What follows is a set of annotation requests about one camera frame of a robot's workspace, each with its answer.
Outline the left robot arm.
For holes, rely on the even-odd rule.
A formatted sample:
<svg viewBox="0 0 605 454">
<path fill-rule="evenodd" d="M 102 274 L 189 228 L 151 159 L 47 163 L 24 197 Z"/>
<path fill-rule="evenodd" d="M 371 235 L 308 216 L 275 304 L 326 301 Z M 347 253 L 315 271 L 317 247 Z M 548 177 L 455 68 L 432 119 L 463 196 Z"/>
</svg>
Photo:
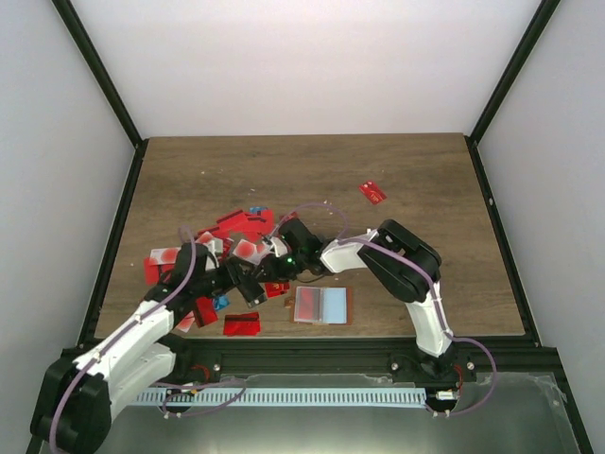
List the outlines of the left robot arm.
<svg viewBox="0 0 605 454">
<path fill-rule="evenodd" d="M 263 294 L 253 267 L 237 257 L 218 261 L 201 244 L 183 246 L 173 268 L 159 278 L 114 332 L 76 358 L 60 358 L 43 376 L 30 431 L 56 451 L 94 453 L 119 413 L 161 378 L 181 382 L 192 357 L 163 339 L 201 297 L 237 289 L 255 303 Z"/>
</svg>

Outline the red VIP card handled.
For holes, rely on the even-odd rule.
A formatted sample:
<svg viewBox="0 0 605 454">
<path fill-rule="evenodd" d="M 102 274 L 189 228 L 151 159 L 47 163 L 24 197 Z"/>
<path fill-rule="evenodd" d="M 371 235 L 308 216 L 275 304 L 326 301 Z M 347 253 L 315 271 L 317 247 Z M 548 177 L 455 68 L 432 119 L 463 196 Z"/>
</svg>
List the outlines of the red VIP card handled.
<svg viewBox="0 0 605 454">
<path fill-rule="evenodd" d="M 267 297 L 270 298 L 276 298 L 276 297 L 282 297 L 282 296 L 286 296 L 289 291 L 290 291 L 290 284 L 287 282 L 284 283 L 277 283 L 277 282 L 271 282 L 271 283 L 265 283 L 264 284 L 265 287 L 265 293 L 267 295 Z"/>
</svg>

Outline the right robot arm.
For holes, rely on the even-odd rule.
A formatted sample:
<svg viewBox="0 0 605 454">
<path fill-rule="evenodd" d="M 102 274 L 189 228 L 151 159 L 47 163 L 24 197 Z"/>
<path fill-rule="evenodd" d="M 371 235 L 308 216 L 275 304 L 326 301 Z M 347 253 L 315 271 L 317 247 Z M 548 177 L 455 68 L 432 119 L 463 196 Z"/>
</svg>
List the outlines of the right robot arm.
<svg viewBox="0 0 605 454">
<path fill-rule="evenodd" d="M 363 235 L 325 238 L 292 218 L 268 239 L 270 253 L 254 267 L 255 279 L 292 281 L 305 271 L 323 276 L 367 269 L 406 305 L 423 375 L 440 381 L 453 371 L 453 332 L 441 303 L 441 257 L 396 220 L 386 219 Z"/>
</svg>

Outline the red card vertical stripe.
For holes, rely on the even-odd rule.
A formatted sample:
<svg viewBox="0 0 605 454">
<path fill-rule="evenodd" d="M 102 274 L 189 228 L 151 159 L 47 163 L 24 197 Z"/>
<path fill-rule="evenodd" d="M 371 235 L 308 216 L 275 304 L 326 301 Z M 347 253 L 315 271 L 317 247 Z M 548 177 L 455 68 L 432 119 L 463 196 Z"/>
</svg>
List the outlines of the red card vertical stripe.
<svg viewBox="0 0 605 454">
<path fill-rule="evenodd" d="M 295 296 L 294 321 L 315 323 L 320 319 L 321 290 L 312 287 L 298 287 Z"/>
</svg>

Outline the brown leather card holder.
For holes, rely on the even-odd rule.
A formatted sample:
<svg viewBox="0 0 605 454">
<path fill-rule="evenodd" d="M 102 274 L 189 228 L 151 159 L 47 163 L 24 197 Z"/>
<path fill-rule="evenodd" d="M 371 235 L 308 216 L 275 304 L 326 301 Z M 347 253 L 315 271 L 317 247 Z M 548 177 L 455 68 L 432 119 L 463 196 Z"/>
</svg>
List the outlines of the brown leather card holder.
<svg viewBox="0 0 605 454">
<path fill-rule="evenodd" d="M 294 321 L 294 305 L 296 290 L 285 300 L 285 307 L 290 311 L 290 321 Z M 315 323 L 302 323 L 313 325 L 351 325 L 353 323 L 353 291 L 350 288 L 319 288 L 320 319 Z"/>
</svg>

